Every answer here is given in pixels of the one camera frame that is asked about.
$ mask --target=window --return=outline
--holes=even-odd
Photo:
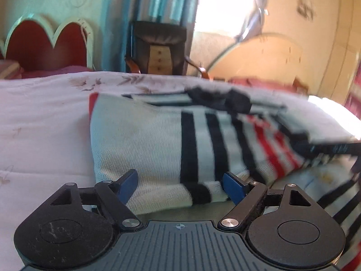
[[[234,37],[253,7],[254,0],[199,0],[194,30]]]

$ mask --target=ridged black surface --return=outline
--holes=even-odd
[[[23,271],[36,270],[26,267]],[[218,231],[211,222],[204,221],[149,222],[147,228],[142,231],[121,235],[113,248],[93,264],[75,270],[274,271],[280,269],[267,265],[255,257],[239,235]],[[331,266],[325,270],[337,269]]]

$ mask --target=headboard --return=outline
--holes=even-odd
[[[71,65],[93,67],[93,31],[82,18],[69,18],[54,31],[38,14],[20,17],[5,43],[0,59],[16,60],[25,71],[56,70]]]
[[[234,45],[209,68],[214,78],[256,77],[292,84],[297,77],[312,86],[313,75],[302,48],[290,38],[265,33]]]

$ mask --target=curtain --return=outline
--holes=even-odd
[[[156,21],[187,28],[185,53],[190,53],[198,0],[107,0],[102,44],[102,70],[126,71],[132,21]]]
[[[236,37],[237,42],[245,41],[261,34],[265,19],[265,8],[268,0],[255,0],[255,7],[243,24],[241,33]]]

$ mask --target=teal curtain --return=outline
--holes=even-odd
[[[172,23],[187,28],[185,53],[190,53],[198,0],[106,0],[102,26],[102,70],[126,71],[132,21]]]

